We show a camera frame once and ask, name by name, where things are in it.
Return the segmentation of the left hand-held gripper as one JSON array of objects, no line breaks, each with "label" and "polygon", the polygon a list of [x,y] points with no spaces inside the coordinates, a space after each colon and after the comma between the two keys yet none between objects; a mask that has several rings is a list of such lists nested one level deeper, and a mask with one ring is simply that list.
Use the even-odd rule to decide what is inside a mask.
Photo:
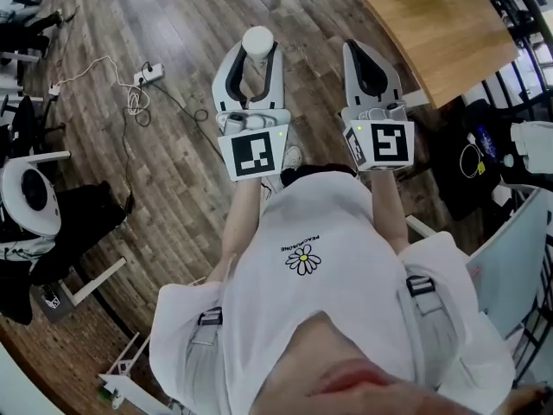
[{"label": "left hand-held gripper", "polygon": [[228,175],[234,182],[278,175],[289,131],[291,114],[284,107],[283,50],[274,44],[267,56],[264,89],[248,99],[242,93],[247,53],[237,42],[226,54],[212,83],[218,137]]}]

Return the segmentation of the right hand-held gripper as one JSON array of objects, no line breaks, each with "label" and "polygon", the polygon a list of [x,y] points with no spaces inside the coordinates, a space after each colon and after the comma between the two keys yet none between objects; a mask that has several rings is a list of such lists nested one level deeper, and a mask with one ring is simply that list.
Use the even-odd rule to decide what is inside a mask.
[{"label": "right hand-held gripper", "polygon": [[357,170],[411,166],[415,124],[407,119],[405,103],[400,102],[403,91],[396,69],[376,49],[360,41],[346,40],[342,53],[348,107],[340,116]]}]

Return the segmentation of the white cylindrical cup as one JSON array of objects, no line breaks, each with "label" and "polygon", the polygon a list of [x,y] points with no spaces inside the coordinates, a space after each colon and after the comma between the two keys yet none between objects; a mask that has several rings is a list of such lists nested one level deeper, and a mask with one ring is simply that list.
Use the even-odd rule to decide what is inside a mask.
[{"label": "white cylindrical cup", "polygon": [[253,61],[261,62],[269,55],[273,43],[274,36],[265,26],[254,26],[244,33],[241,46]]}]

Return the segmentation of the person's left forearm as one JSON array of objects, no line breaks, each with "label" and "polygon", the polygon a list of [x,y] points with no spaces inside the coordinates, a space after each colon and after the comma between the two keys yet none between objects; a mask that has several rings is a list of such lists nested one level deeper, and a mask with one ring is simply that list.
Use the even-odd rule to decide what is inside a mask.
[{"label": "person's left forearm", "polygon": [[234,270],[257,231],[261,193],[260,178],[237,184],[222,236],[221,260],[225,262],[228,272]]}]

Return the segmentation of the person's right forearm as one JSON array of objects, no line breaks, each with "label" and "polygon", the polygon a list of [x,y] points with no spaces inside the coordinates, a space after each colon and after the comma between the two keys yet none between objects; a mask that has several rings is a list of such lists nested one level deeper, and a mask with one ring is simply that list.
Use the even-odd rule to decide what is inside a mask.
[{"label": "person's right forearm", "polygon": [[396,254],[410,245],[404,207],[393,172],[372,171],[372,215],[374,228]]}]

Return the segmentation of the person's white shoe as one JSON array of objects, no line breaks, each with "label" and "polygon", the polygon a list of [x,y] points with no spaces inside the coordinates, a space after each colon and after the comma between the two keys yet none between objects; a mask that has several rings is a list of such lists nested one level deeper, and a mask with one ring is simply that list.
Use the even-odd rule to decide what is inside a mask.
[{"label": "person's white shoe", "polygon": [[283,170],[297,169],[302,165],[302,151],[296,146],[290,146],[286,149],[283,156]]}]

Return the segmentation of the white power strip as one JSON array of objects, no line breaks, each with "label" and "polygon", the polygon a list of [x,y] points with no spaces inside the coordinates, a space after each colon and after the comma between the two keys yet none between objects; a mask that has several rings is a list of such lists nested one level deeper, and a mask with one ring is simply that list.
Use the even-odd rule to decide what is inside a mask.
[{"label": "white power strip", "polygon": [[151,65],[148,61],[145,62],[141,70],[134,75],[135,86],[145,86],[150,82],[155,82],[164,77],[165,68],[162,63]]}]

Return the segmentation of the person's white t-shirt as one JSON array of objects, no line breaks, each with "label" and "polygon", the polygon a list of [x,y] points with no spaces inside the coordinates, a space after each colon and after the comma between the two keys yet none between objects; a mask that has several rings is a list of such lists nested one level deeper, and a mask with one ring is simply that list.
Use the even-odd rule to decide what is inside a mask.
[{"label": "person's white t-shirt", "polygon": [[319,313],[386,373],[479,415],[497,415],[511,391],[509,350],[452,236],[396,254],[374,228],[371,185],[340,172],[302,177],[261,206],[232,272],[220,259],[204,284],[160,289],[150,367],[195,415],[250,415],[296,329]]}]

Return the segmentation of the black printed cloth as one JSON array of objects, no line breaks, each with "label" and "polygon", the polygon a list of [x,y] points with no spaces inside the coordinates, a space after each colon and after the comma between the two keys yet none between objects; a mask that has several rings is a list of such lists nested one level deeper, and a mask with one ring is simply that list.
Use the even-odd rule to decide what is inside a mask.
[{"label": "black printed cloth", "polygon": [[454,220],[482,207],[499,185],[505,161],[514,161],[511,125],[498,109],[478,99],[430,140],[433,175]]}]

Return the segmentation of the white cloth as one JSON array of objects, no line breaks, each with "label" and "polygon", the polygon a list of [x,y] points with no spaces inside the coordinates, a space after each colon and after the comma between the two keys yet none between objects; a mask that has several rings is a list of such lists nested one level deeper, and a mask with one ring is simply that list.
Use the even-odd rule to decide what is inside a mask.
[{"label": "white cloth", "polygon": [[532,174],[553,174],[553,123],[526,121],[512,123],[511,140]]}]

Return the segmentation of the black office chair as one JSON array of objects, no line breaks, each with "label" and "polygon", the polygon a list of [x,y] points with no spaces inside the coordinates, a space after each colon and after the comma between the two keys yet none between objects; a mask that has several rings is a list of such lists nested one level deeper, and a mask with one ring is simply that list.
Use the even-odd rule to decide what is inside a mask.
[{"label": "black office chair", "polygon": [[66,125],[47,128],[46,121],[52,100],[47,102],[46,110],[41,116],[35,114],[35,108],[29,96],[25,96],[15,110],[12,121],[13,141],[10,145],[12,157],[29,156],[31,153],[48,153],[46,135],[54,131],[64,131]]}]

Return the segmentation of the white board panel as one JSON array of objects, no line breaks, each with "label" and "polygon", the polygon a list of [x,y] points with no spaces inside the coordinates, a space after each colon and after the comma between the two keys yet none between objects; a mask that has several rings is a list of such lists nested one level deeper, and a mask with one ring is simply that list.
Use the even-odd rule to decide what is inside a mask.
[{"label": "white board panel", "polygon": [[528,315],[541,283],[547,193],[536,189],[468,262],[479,310],[506,338]]}]

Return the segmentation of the white round device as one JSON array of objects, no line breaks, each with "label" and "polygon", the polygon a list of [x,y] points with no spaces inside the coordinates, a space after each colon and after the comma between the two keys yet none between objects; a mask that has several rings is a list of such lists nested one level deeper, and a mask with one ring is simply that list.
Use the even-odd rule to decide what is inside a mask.
[{"label": "white round device", "polygon": [[0,170],[0,198],[10,218],[28,232],[53,239],[61,218],[52,183],[39,163],[68,159],[67,150],[9,159]]}]

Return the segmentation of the white metal rack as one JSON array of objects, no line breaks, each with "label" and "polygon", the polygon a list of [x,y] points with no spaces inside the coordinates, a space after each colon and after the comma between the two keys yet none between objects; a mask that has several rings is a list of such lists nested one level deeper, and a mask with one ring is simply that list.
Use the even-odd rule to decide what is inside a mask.
[{"label": "white metal rack", "polygon": [[179,412],[174,412],[172,404],[163,404],[130,377],[131,369],[149,344],[150,335],[138,347],[135,354],[131,358],[127,358],[126,355],[135,345],[139,336],[140,333],[136,332],[109,369],[99,375],[104,382],[101,390],[108,392],[114,410],[117,410],[127,400],[146,415],[179,415]]}]

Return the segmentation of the white table frame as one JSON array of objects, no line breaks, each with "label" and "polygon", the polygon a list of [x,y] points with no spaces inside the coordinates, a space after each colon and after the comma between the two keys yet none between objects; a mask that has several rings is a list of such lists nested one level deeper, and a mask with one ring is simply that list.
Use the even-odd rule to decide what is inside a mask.
[{"label": "white table frame", "polygon": [[125,257],[121,257],[113,265],[102,271],[97,277],[90,278],[83,270],[81,265],[75,264],[73,266],[73,271],[77,273],[81,279],[83,286],[75,291],[71,292],[63,280],[58,282],[60,289],[67,297],[68,301],[73,307],[77,307],[81,304],[87,297],[89,297],[100,285],[102,285],[108,278],[110,278],[114,273],[116,273],[120,268],[126,265],[127,260]]}]

